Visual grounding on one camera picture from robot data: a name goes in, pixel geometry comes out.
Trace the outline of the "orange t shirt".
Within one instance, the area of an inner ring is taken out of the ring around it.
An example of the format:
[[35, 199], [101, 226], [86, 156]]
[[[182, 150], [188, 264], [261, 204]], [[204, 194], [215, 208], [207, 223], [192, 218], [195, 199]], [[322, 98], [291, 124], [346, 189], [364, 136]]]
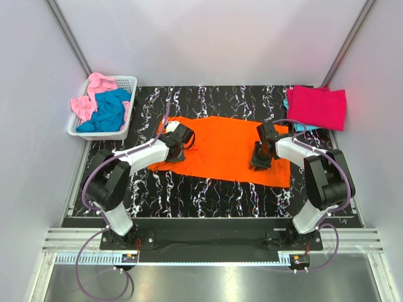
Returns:
[[196, 135], [193, 146], [184, 151], [182, 162], [160, 162], [148, 166], [150, 171], [172, 171], [185, 176], [250, 182], [269, 187], [290, 187], [290, 161], [273, 160], [264, 171], [249, 168], [254, 144], [259, 140], [257, 121], [218, 116], [207, 118], [170, 117], [191, 128]]

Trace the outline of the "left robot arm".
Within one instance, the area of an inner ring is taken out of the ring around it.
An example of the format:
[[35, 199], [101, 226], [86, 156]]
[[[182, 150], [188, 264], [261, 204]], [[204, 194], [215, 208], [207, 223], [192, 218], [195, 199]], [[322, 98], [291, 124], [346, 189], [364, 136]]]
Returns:
[[112, 244], [131, 249], [139, 242], [137, 226], [123, 203], [130, 178], [152, 164], [184, 161], [184, 151], [193, 146], [195, 138], [191, 128], [172, 121], [142, 145], [117, 152], [102, 149], [96, 153], [83, 180], [82, 201], [102, 216]]

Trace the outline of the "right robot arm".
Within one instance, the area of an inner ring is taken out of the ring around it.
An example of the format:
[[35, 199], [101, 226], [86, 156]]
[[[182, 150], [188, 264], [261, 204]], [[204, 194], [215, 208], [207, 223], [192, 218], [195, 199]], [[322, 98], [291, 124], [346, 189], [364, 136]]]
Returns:
[[318, 236], [325, 218], [347, 207], [355, 195], [344, 154], [338, 149], [311, 147], [296, 135], [280, 134], [271, 122], [258, 125], [257, 133], [250, 168], [271, 171], [276, 161], [289, 160], [303, 169], [307, 193], [307, 202], [286, 228], [265, 242], [268, 248], [305, 249]]

